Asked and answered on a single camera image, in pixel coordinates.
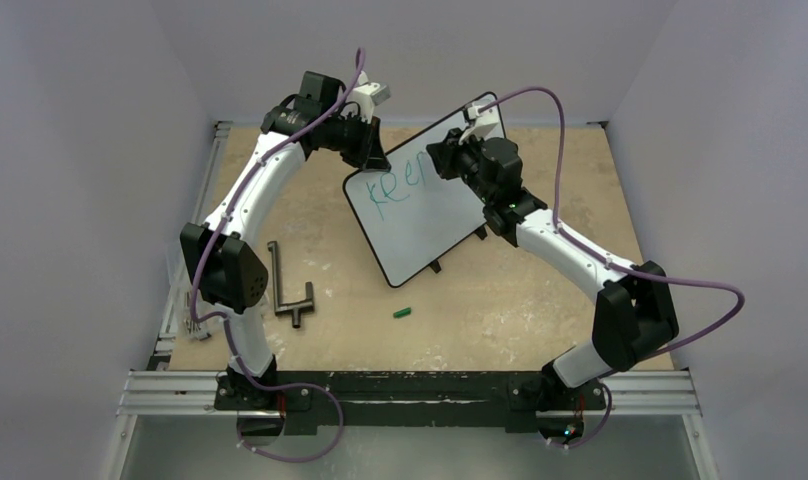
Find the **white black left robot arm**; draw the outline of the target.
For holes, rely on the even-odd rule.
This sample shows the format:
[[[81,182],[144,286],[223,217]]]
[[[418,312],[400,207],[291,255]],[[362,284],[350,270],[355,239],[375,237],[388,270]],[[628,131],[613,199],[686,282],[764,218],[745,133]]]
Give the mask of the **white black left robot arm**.
[[[348,83],[305,72],[298,92],[265,114],[252,154],[225,198],[202,222],[182,228],[189,319],[217,321],[228,343],[216,408],[283,403],[262,323],[269,272],[255,251],[258,235],[282,189],[317,150],[336,152],[359,171],[389,170],[374,114],[389,96],[388,86],[365,72]]]

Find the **white whiteboard black frame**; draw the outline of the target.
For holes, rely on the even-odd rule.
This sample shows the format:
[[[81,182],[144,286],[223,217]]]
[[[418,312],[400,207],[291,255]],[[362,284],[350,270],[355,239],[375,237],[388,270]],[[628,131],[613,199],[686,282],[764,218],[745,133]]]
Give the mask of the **white whiteboard black frame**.
[[[483,204],[461,180],[443,180],[426,146],[467,127],[464,106],[386,153],[387,172],[358,171],[343,193],[386,283],[398,288],[474,235],[486,238]]]

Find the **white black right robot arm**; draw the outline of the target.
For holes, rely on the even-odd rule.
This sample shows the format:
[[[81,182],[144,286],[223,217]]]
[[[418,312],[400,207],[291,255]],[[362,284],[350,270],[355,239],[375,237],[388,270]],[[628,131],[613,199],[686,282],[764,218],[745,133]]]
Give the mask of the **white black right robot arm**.
[[[553,209],[524,187],[514,142],[465,139],[455,128],[426,152],[442,179],[461,180],[482,201],[494,234],[546,261],[594,305],[590,340],[542,367],[541,409],[568,405],[589,381],[630,370],[678,335],[664,270],[652,261],[625,266],[560,223]]]

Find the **green marker cap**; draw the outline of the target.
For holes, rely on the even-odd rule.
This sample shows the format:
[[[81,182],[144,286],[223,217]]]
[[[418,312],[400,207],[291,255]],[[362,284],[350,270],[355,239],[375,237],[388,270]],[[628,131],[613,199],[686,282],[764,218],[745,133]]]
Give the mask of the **green marker cap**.
[[[395,319],[400,319],[400,318],[404,318],[406,316],[409,316],[411,313],[412,313],[412,308],[411,307],[406,307],[406,308],[400,309],[398,311],[395,311],[393,313],[393,317]]]

